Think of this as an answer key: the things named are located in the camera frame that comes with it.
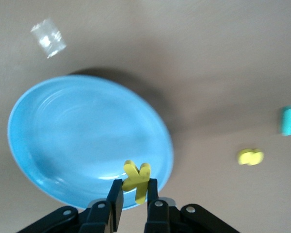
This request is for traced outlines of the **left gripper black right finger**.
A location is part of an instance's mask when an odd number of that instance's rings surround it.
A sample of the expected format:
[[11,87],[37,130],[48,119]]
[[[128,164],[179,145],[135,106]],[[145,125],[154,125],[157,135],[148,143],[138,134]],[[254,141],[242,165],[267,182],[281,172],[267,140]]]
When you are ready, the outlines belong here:
[[159,197],[157,179],[147,186],[147,221],[144,233],[182,233],[180,211],[172,198]]

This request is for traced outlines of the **yellow foam letter k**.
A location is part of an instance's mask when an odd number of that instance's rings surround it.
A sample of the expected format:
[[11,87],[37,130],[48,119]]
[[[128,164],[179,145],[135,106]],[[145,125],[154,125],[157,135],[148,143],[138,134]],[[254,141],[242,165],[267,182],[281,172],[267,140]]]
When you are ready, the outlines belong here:
[[147,186],[150,180],[150,164],[142,163],[138,168],[132,160],[127,160],[124,163],[124,171],[128,177],[123,181],[123,191],[136,189],[135,202],[143,204],[146,201]]

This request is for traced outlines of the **brown table cover mat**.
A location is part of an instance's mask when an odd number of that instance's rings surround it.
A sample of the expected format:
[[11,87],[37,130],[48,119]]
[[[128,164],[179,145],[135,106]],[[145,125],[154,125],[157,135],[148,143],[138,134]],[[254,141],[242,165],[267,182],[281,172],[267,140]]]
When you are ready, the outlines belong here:
[[[51,58],[31,33],[47,18],[66,42]],[[6,128],[26,90],[69,73],[119,82],[162,116],[175,163],[161,196],[241,233],[291,233],[291,0],[0,0],[0,233],[61,207],[20,171]],[[239,165],[243,149],[263,161]]]

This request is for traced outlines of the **yellow foam letter s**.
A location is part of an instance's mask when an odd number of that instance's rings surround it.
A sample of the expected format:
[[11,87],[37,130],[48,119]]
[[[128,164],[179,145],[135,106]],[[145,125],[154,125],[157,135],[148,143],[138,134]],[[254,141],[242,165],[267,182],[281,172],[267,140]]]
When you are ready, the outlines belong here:
[[254,166],[260,164],[263,159],[264,153],[259,149],[243,149],[237,155],[239,165]]

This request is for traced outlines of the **teal foam letter y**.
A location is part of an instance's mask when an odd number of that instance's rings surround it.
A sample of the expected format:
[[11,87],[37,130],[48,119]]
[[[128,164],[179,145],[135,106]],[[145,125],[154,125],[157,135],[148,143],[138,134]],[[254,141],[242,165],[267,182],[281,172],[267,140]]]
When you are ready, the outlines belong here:
[[291,105],[281,109],[280,132],[283,136],[291,135]]

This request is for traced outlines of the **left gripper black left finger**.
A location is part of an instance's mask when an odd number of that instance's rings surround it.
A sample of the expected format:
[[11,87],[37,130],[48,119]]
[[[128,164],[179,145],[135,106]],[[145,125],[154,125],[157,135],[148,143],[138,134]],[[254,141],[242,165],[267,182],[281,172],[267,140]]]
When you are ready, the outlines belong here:
[[113,181],[105,199],[92,201],[80,217],[79,233],[115,233],[123,209],[124,192],[121,179]]

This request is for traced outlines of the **blue round plate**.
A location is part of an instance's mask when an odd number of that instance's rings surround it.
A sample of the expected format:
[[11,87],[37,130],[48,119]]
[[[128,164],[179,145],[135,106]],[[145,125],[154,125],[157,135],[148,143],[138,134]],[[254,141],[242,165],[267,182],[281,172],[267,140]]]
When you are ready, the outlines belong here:
[[33,86],[15,103],[7,137],[33,184],[80,209],[127,177],[127,160],[149,163],[159,189],[173,169],[171,136],[158,113],[133,91],[99,77],[67,75]]

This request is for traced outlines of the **small square tape patch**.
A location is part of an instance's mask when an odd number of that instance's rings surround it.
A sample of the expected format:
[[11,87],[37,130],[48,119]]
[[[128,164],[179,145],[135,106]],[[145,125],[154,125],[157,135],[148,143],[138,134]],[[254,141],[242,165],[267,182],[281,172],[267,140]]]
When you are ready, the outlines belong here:
[[54,22],[47,18],[31,28],[39,46],[47,58],[51,58],[66,48],[66,42]]

